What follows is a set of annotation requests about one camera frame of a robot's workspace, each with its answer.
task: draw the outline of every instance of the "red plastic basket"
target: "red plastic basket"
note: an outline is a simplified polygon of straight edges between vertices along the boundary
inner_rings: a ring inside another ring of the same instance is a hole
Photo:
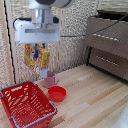
[[[56,107],[31,81],[3,88],[1,101],[13,128],[48,128]]]

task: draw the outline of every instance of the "small red bowl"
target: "small red bowl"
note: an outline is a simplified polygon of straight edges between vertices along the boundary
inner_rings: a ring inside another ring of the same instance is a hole
[[[66,96],[66,90],[59,86],[53,86],[48,90],[50,100],[62,102]]]

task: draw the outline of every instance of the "wooden surface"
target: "wooden surface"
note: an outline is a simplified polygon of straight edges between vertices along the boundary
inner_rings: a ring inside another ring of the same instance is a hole
[[[13,17],[12,17],[12,10],[11,10],[11,1],[10,0],[5,0],[5,4],[6,4],[6,11],[7,11],[7,20],[8,20],[8,27],[9,27],[9,34],[10,34],[10,42],[11,42],[11,52],[12,52],[12,56],[13,56],[13,64],[14,64],[14,68],[15,68],[15,79],[16,82],[19,82],[19,72],[18,72],[18,59],[17,59],[17,51],[16,51],[16,42],[15,42],[15,32],[14,32],[14,28],[13,28]]]
[[[107,8],[97,10],[97,12],[126,15],[128,13],[128,8]]]
[[[8,29],[7,29],[7,22],[5,17],[5,7],[4,7],[4,1],[0,0],[0,15],[1,15],[1,21],[3,26],[3,39],[5,40],[5,53],[7,56],[7,63],[9,65],[8,67],[8,73],[10,74],[10,84],[14,84],[14,74],[13,74],[13,67],[12,67],[12,58],[11,58],[11,52],[10,52],[10,42],[8,37]]]
[[[62,72],[59,86],[67,90],[49,128],[110,128],[128,101],[128,86],[86,65]],[[36,82],[47,94],[43,81]],[[12,128],[0,103],[0,128]]]

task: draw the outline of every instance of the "cable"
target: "cable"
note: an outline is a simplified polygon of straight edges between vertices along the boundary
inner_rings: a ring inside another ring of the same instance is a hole
[[[118,21],[116,21],[115,23],[109,25],[108,27],[105,27],[105,28],[103,28],[103,29],[100,29],[100,30],[97,30],[97,31],[94,31],[94,32],[91,32],[91,33],[87,33],[87,34],[83,34],[83,35],[61,36],[61,37],[81,37],[81,36],[92,35],[92,34],[95,34],[95,33],[97,33],[97,32],[103,31],[103,30],[105,30],[105,29],[108,29],[108,28],[114,26],[115,24],[117,24],[117,23],[119,23],[120,21],[122,21],[123,19],[125,19],[127,16],[128,16],[128,13],[127,13],[125,16],[123,16],[121,19],[119,19]]]

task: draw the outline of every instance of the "cabinet drawer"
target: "cabinet drawer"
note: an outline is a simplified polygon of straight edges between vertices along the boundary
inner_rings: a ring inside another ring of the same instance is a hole
[[[102,29],[113,23],[115,20],[89,17],[87,22],[87,33]],[[118,24],[96,33],[86,36],[85,44],[119,55],[128,59],[128,22],[120,21]]]
[[[118,40],[90,35],[85,38],[85,44],[128,59],[128,45]]]
[[[128,80],[128,60],[92,48],[89,63]]]

